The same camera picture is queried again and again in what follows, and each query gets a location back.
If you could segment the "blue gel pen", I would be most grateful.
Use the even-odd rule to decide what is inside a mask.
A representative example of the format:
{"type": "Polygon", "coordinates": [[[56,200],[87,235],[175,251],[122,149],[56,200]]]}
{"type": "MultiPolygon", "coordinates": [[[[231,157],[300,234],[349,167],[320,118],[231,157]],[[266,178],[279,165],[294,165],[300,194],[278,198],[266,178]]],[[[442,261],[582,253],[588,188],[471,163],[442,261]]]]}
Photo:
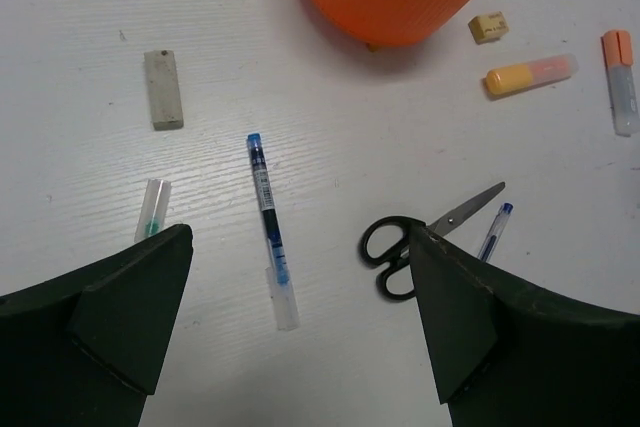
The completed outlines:
{"type": "Polygon", "coordinates": [[[276,325],[279,330],[289,331],[299,327],[299,315],[259,133],[248,135],[247,147],[271,262],[266,277],[276,325]]]}

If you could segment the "yellow orange highlighter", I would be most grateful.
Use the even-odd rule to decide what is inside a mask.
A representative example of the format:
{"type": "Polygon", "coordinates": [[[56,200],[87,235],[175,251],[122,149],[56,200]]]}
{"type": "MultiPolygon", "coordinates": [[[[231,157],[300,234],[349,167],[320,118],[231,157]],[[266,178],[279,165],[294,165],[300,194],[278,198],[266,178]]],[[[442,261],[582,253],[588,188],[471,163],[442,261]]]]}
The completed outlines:
{"type": "Polygon", "coordinates": [[[576,57],[562,54],[492,69],[487,72],[484,84],[492,96],[499,97],[559,82],[577,71],[576,57]]]}

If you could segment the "grey rectangular eraser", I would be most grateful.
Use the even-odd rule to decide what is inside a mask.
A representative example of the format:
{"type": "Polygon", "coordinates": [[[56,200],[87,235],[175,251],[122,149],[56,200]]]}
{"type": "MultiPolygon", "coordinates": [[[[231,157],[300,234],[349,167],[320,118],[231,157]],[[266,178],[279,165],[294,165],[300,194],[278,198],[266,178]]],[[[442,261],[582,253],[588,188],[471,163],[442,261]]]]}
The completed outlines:
{"type": "Polygon", "coordinates": [[[151,122],[156,131],[177,130],[184,116],[174,52],[156,50],[144,53],[144,68],[151,122]]]}

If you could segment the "blue ballpoint pen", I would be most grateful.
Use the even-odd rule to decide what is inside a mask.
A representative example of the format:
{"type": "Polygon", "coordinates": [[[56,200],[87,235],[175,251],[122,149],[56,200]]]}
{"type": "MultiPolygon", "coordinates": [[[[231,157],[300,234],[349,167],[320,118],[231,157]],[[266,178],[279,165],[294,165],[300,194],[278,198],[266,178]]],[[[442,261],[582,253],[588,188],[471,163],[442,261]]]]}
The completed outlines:
{"type": "Polygon", "coordinates": [[[491,259],[512,212],[511,203],[504,203],[500,207],[478,254],[478,259],[482,262],[488,263],[491,259]]]}

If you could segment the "small beige eraser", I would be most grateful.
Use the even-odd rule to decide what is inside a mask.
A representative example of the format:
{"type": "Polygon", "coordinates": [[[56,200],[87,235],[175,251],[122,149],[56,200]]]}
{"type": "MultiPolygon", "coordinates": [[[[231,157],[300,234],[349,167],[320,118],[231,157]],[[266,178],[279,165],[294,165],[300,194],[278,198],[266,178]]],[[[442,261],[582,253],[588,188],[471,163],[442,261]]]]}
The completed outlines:
{"type": "Polygon", "coordinates": [[[468,27],[476,44],[496,41],[509,32],[501,11],[477,15],[469,21],[468,27]]]}

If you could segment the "orange capped glue stick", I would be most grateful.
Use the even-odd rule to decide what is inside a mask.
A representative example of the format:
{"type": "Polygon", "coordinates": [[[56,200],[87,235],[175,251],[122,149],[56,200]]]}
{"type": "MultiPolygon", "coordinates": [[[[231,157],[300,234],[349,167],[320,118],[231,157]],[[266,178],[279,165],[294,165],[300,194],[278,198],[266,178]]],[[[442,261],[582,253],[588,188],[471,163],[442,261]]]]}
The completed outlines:
{"type": "Polygon", "coordinates": [[[601,38],[614,130],[630,137],[639,132],[639,109],[633,77],[631,36],[626,30],[610,30],[601,38]]]}

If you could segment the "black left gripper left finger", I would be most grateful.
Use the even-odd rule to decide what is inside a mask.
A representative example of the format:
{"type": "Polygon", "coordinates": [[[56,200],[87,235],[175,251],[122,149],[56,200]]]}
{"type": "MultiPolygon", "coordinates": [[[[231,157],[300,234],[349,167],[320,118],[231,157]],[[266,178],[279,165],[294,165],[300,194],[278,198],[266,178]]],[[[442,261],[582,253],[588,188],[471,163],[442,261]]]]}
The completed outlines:
{"type": "Polygon", "coordinates": [[[1,298],[4,426],[136,426],[154,395],[193,256],[176,224],[1,298]]]}

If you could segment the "black handled scissors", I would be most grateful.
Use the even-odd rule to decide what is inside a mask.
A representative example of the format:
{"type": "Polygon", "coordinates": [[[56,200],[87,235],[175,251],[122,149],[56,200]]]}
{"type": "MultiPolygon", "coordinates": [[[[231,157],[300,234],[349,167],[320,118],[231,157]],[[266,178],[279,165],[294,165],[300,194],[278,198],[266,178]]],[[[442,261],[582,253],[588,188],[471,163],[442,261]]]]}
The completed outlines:
{"type": "Polygon", "coordinates": [[[376,277],[376,289],[387,301],[392,303],[406,302],[416,297],[414,289],[406,293],[394,293],[388,288],[391,276],[410,266],[410,234],[413,228],[426,227],[440,237],[445,237],[457,229],[506,188],[505,182],[499,182],[468,199],[456,208],[448,211],[431,224],[408,216],[387,216],[372,223],[363,233],[359,244],[358,254],[361,260],[370,268],[377,268],[383,264],[387,267],[376,277]],[[373,234],[383,227],[393,226],[402,232],[400,239],[378,256],[369,252],[369,241],[373,234]]]}

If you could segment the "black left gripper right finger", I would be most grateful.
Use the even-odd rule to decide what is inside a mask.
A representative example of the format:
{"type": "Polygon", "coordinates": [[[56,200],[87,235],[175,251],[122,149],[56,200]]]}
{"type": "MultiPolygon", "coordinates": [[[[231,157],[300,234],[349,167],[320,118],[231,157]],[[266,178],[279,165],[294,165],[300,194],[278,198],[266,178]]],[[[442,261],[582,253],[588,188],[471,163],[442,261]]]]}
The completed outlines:
{"type": "Polygon", "coordinates": [[[423,227],[410,267],[439,401],[456,426],[635,426],[639,318],[484,263],[423,227]]]}

